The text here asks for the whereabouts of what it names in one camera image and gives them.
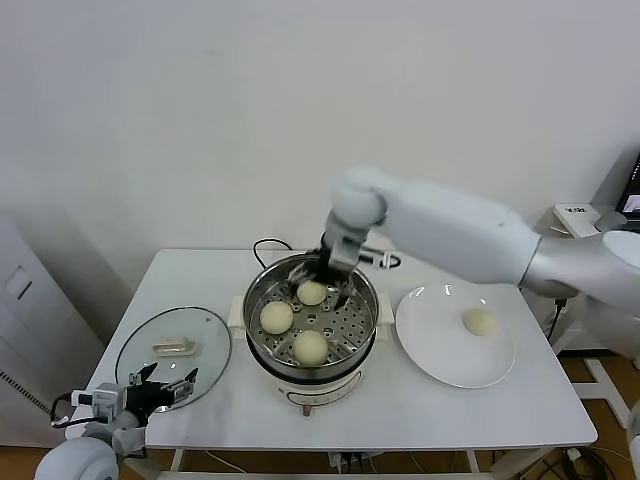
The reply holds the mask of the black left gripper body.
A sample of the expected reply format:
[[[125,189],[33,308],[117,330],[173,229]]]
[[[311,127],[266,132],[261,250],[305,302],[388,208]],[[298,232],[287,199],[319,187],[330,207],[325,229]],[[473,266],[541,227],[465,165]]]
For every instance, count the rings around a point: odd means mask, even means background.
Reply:
[[[139,425],[147,425],[149,417],[160,407],[173,405],[173,392],[162,382],[144,382],[127,388],[125,409],[131,412]]]

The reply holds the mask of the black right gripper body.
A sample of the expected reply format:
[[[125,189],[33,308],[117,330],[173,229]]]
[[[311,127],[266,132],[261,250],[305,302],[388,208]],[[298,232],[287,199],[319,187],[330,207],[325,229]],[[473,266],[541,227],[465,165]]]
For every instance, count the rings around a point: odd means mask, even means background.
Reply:
[[[317,266],[316,281],[335,287],[349,284],[356,267],[356,246],[350,243],[334,243],[331,247],[323,245]]]

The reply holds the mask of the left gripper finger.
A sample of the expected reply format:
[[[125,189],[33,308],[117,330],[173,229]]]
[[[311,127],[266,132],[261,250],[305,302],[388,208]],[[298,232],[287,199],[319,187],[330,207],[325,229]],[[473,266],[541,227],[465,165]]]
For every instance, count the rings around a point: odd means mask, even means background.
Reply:
[[[152,364],[143,366],[137,372],[130,373],[128,377],[128,387],[137,388],[144,385],[155,369],[156,369],[156,364],[152,363]]]
[[[197,374],[198,369],[194,368],[183,379],[167,384],[165,390],[174,400],[185,400],[193,394]]]

